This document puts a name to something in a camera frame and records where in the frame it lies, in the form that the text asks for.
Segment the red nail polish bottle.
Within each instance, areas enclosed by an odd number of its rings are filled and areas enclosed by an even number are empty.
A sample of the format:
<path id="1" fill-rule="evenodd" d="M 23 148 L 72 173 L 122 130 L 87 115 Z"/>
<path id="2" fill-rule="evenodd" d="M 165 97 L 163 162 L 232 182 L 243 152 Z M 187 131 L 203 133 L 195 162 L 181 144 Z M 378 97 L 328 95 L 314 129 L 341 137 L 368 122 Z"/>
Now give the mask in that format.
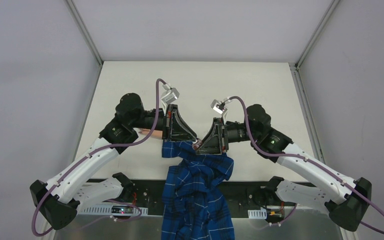
<path id="1" fill-rule="evenodd" d="M 196 151 L 198 150 L 202 145 L 202 140 L 197 139 L 195 142 L 192 143 L 192 148 Z"/>

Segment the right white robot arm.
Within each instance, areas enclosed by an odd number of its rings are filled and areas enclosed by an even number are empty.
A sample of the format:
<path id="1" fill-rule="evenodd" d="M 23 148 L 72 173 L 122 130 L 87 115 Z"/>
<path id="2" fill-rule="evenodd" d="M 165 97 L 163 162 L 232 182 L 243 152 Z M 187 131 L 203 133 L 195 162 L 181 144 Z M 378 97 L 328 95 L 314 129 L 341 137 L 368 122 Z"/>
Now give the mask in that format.
<path id="1" fill-rule="evenodd" d="M 328 215 L 347 231 L 358 229 L 372 196 L 369 180 L 346 176 L 310 156 L 287 135 L 271 127 L 271 116 L 260 104 L 247 107 L 244 122 L 225 121 L 228 109 L 221 101 L 214 100 L 211 108 L 221 117 L 213 120 L 211 130 L 195 148 L 198 155 L 223 154 L 232 143 L 250 141 L 261 157 L 292 170 L 312 184 L 298 185 L 274 176 L 263 190 L 268 204 L 300 204 Z"/>

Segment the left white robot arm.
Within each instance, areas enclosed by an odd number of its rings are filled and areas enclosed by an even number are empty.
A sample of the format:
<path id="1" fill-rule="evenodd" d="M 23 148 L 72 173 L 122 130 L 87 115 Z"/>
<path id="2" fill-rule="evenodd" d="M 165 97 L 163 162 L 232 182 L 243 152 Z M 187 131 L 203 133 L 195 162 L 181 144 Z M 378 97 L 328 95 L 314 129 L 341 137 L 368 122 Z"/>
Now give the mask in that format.
<path id="1" fill-rule="evenodd" d="M 76 215 L 100 202 L 118 199 L 127 202 L 133 195 L 133 183 L 123 173 L 115 173 L 104 182 L 83 185 L 100 168 L 120 156 L 138 138 L 136 129 L 162 131 L 162 138 L 172 142 L 194 142 L 196 133 L 183 121 L 174 89 L 163 93 L 161 107 L 145 110 L 140 96 L 127 93 L 115 107 L 114 118 L 99 133 L 93 144 L 78 159 L 59 174 L 43 182 L 34 181 L 30 187 L 36 207 L 34 215 L 42 214 L 53 230 L 61 230 Z"/>

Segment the mannequin hand with painted nails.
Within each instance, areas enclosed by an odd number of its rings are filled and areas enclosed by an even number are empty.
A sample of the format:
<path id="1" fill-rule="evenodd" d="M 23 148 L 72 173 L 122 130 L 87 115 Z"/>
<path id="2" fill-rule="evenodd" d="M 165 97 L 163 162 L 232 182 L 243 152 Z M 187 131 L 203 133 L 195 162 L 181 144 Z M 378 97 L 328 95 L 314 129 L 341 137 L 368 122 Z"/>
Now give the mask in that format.
<path id="1" fill-rule="evenodd" d="M 143 136 L 149 136 L 150 138 L 154 138 L 154 139 L 162 139 L 163 138 L 163 132 L 161 130 L 151 131 L 150 129 L 141 128 L 141 129 L 139 129 L 138 133 L 143 135 Z"/>

